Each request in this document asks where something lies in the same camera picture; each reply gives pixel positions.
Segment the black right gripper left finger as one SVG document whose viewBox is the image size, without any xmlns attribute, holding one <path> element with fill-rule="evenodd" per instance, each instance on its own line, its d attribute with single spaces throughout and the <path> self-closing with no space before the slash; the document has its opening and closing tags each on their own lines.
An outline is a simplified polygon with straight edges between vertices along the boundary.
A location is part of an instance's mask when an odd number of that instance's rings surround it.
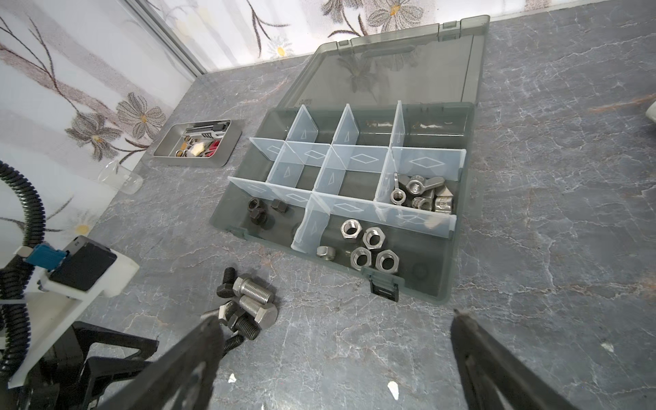
<svg viewBox="0 0 656 410">
<path fill-rule="evenodd" d="M 207 409 L 224 354 L 222 325 L 205 319 L 101 409 Z"/>
</svg>

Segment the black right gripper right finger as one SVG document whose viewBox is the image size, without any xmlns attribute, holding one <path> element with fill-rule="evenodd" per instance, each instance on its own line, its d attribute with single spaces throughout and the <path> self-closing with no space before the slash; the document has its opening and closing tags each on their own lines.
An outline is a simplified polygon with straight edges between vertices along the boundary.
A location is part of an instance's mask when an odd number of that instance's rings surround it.
<svg viewBox="0 0 656 410">
<path fill-rule="evenodd" d="M 454 312 L 450 340 L 468 408 L 575 408 L 470 315 Z"/>
</svg>

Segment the silver wing nut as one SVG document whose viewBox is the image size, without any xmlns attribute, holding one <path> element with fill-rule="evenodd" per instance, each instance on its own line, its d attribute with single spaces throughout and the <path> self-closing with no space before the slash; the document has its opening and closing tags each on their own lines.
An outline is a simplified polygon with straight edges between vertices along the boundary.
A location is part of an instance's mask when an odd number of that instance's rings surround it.
<svg viewBox="0 0 656 410">
<path fill-rule="evenodd" d="M 406 192 L 400 187 L 398 173 L 394 173 L 393 175 L 393 190 L 389 195 L 389 199 L 391 200 L 391 203 L 396 206 L 403 206 L 407 200 Z"/>
<path fill-rule="evenodd" d="M 454 194 L 447 186 L 427 190 L 411 201 L 411 207 L 440 214 L 452 214 Z"/>
<path fill-rule="evenodd" d="M 420 175 L 415 175 L 409 179 L 408 183 L 406 183 L 406 188 L 412 195 L 420 196 L 426 191 L 443 186 L 445 182 L 446 179 L 440 176 L 426 179 Z"/>
</svg>

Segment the silver hex nut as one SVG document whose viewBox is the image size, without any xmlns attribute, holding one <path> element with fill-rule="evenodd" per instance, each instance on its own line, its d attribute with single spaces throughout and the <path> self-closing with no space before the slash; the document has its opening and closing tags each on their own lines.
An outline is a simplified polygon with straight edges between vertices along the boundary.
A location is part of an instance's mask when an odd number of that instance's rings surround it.
<svg viewBox="0 0 656 410">
<path fill-rule="evenodd" d="M 361 223 L 355 219 L 345 220 L 340 227 L 342 238 L 347 241 L 355 241 L 362 232 Z"/>
<path fill-rule="evenodd" d="M 376 256 L 375 268 L 382 273 L 396 274 L 399 266 L 399 256 L 390 249 L 382 250 Z"/>
<path fill-rule="evenodd" d="M 384 246 L 386 235 L 380 227 L 369 227 L 363 233 L 363 244 L 371 251 L 378 251 Z"/>
<path fill-rule="evenodd" d="M 372 266 L 372 252 L 365 247 L 358 247 L 350 253 L 350 264 L 353 269 L 361 271 Z"/>
<path fill-rule="evenodd" d="M 336 249 L 331 246 L 322 245 L 316 249 L 316 256 L 326 261 L 333 261 L 336 255 Z"/>
</svg>

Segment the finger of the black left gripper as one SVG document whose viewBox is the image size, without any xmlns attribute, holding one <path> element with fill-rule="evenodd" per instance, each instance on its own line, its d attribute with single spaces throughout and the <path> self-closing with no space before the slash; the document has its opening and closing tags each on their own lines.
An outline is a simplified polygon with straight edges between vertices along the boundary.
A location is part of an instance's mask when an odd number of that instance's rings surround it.
<svg viewBox="0 0 656 410">
<path fill-rule="evenodd" d="M 92 356 L 94 344 L 128 348 L 126 357 Z M 115 382 L 136 378 L 159 347 L 142 338 L 76 321 L 46 352 L 30 389 L 32 409 L 93 409 Z"/>
</svg>

